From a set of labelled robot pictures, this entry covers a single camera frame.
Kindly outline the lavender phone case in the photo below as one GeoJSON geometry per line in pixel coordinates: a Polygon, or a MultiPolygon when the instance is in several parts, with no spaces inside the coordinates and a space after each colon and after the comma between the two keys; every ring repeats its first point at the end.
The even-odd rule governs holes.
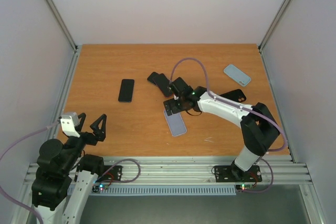
{"type": "Polygon", "coordinates": [[[187,132],[187,128],[180,113],[168,115],[164,110],[164,117],[173,137],[181,136],[187,132]]]}

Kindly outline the black phone pink edge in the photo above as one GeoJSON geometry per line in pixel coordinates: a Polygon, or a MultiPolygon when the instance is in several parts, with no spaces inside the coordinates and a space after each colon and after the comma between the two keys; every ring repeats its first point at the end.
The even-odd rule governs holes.
{"type": "Polygon", "coordinates": [[[169,88],[170,81],[165,74],[158,74],[153,78],[153,81],[165,97],[170,97],[172,95],[172,91],[169,88]]]}

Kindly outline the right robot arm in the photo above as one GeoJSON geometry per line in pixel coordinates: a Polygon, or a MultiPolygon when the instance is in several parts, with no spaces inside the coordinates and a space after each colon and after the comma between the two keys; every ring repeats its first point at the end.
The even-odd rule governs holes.
{"type": "Polygon", "coordinates": [[[280,135],[278,124],[262,103],[242,104],[218,96],[205,87],[193,89],[180,77],[167,88],[174,95],[174,98],[164,102],[168,116],[194,110],[215,115],[241,129],[244,146],[229,169],[236,182],[249,176],[254,163],[268,152],[280,135]]]}

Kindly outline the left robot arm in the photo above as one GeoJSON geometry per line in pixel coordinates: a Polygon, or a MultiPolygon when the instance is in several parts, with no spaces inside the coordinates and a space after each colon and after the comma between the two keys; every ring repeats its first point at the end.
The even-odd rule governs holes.
{"type": "Polygon", "coordinates": [[[79,223],[94,182],[105,177],[100,156],[82,154],[86,145],[106,138],[106,114],[82,131],[86,114],[69,112],[59,118],[66,143],[54,138],[39,149],[38,169],[32,184],[32,204],[42,223],[79,223]]]}

